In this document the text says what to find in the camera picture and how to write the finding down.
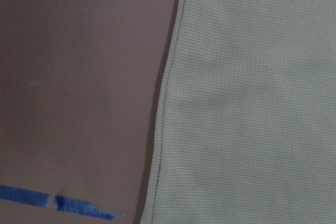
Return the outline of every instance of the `blue painter's tape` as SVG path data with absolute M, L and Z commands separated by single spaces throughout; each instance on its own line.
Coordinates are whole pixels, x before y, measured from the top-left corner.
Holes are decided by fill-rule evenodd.
M 125 215 L 116 215 L 108 212 L 102 212 L 95 208 L 92 203 L 79 199 L 65 198 L 55 196 L 56 209 L 58 211 L 72 212 L 79 215 L 101 218 L 105 220 L 113 220 L 115 217 L 126 217 Z
M 46 207 L 50 194 L 30 191 L 11 186 L 0 185 L 0 199 L 28 204 L 36 207 Z
M 51 194 L 44 194 L 38 191 L 30 191 L 11 186 L 0 185 L 0 199 L 10 200 L 18 203 L 28 204 L 37 207 L 48 206 L 48 198 Z M 113 220 L 124 218 L 126 215 L 111 214 L 95 208 L 92 203 L 79 199 L 71 199 L 63 196 L 55 197 L 55 208 L 58 211 L 71 212 L 73 214 Z

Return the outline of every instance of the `textured cloth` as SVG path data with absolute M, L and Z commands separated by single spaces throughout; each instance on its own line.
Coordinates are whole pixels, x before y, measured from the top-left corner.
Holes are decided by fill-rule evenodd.
M 335 0 L 179 0 L 141 223 L 335 224 L 335 120 Z

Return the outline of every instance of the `blue tape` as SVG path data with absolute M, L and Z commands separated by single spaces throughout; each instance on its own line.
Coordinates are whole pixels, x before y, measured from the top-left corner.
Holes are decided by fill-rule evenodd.
M 46 208 L 48 206 L 48 198 L 50 196 L 51 194 L 44 194 L 38 191 L 30 191 L 16 187 L 0 185 L 0 199 L 10 200 L 17 203 Z M 88 201 L 71 199 L 63 196 L 54 197 L 55 209 L 57 211 L 70 212 L 73 214 L 85 215 L 104 220 L 113 220 L 114 218 L 126 217 L 126 215 L 103 212 L 95 208 L 92 203 Z
M 116 215 L 108 212 L 102 212 L 95 208 L 92 203 L 79 199 L 71 199 L 62 196 L 55 196 L 56 209 L 58 211 L 72 212 L 74 214 L 90 217 L 113 220 L 115 217 L 126 217 L 125 215 Z
M 39 193 L 11 186 L 0 185 L 0 199 L 28 204 L 36 207 L 47 207 L 50 194 Z

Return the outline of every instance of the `brown surface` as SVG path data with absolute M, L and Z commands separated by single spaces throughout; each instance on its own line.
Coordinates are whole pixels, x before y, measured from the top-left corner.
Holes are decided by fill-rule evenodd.
M 0 184 L 139 223 L 177 0 L 1 0 Z M 109 223 L 0 200 L 1 224 Z

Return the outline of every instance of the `white fabric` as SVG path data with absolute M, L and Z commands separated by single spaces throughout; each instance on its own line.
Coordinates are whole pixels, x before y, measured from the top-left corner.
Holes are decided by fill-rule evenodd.
M 141 223 L 335 224 L 335 45 L 335 0 L 179 0 Z

